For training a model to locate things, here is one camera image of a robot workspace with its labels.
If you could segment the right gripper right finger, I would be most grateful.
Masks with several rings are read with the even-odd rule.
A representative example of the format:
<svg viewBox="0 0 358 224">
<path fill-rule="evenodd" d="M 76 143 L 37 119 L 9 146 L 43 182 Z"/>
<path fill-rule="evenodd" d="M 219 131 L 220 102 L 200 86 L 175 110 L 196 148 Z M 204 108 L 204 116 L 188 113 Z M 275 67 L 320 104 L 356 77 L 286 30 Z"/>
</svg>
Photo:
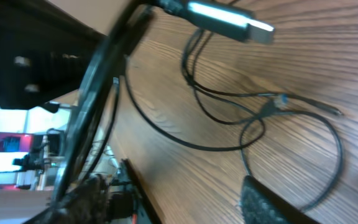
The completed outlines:
<svg viewBox="0 0 358 224">
<path fill-rule="evenodd" d="M 256 178 L 244 177 L 240 207 L 246 224 L 316 224 Z"/>
</svg>

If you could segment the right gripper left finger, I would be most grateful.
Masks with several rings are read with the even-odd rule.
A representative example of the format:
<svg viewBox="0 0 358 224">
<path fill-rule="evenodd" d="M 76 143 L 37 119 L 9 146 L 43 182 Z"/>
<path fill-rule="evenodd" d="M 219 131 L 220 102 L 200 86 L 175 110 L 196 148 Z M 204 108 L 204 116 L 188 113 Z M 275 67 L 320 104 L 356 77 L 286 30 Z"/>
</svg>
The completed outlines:
<svg viewBox="0 0 358 224">
<path fill-rule="evenodd" d="M 24 224 L 105 223 L 108 209 L 108 185 L 100 174 L 68 192 L 61 201 L 24 222 Z"/>
</svg>

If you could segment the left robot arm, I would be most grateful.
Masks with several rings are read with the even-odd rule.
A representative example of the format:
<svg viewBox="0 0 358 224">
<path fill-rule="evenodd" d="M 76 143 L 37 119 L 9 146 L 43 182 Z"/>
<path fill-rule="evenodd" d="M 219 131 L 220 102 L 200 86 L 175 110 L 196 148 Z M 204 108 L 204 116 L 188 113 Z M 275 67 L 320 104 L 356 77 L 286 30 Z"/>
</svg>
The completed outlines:
<svg viewBox="0 0 358 224">
<path fill-rule="evenodd" d="M 78 89 L 103 39 L 48 1 L 0 1 L 0 108 L 29 110 Z"/>
</svg>

